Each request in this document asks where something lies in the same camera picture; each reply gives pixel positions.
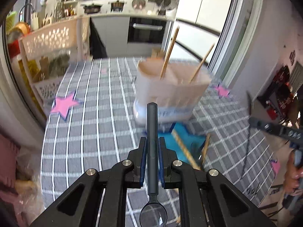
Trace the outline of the person's right hand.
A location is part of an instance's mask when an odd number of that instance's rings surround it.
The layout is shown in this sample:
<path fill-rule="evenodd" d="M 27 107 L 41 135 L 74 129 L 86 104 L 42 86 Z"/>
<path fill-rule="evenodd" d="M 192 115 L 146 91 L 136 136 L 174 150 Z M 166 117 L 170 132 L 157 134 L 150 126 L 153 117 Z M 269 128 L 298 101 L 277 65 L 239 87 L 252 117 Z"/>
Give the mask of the person's right hand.
<path fill-rule="evenodd" d="M 294 165 L 294 150 L 290 153 L 284 175 L 283 189 L 286 194 L 301 196 L 302 189 L 299 189 L 300 179 L 302 179 L 302 168 L 298 169 Z"/>

